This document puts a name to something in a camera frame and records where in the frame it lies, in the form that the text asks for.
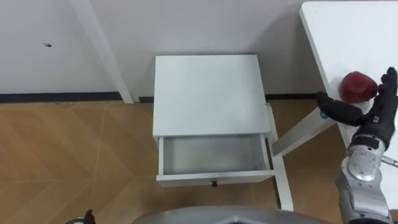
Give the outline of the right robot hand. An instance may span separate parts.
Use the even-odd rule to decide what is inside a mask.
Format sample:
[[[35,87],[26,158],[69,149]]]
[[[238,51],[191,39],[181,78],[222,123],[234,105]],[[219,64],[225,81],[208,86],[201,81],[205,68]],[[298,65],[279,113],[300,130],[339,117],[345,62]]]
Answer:
[[[397,72],[390,67],[377,85],[362,73],[350,73],[341,83],[341,100],[323,91],[315,94],[319,109],[329,118],[349,126],[357,126],[358,134],[374,135],[386,146],[395,132],[397,111]]]

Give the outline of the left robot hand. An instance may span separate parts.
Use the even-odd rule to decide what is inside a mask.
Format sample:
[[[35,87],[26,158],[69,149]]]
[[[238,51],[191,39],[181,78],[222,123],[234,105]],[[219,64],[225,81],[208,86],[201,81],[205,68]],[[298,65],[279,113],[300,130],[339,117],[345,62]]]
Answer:
[[[95,216],[92,210],[87,210],[83,217],[83,224],[96,224]]]

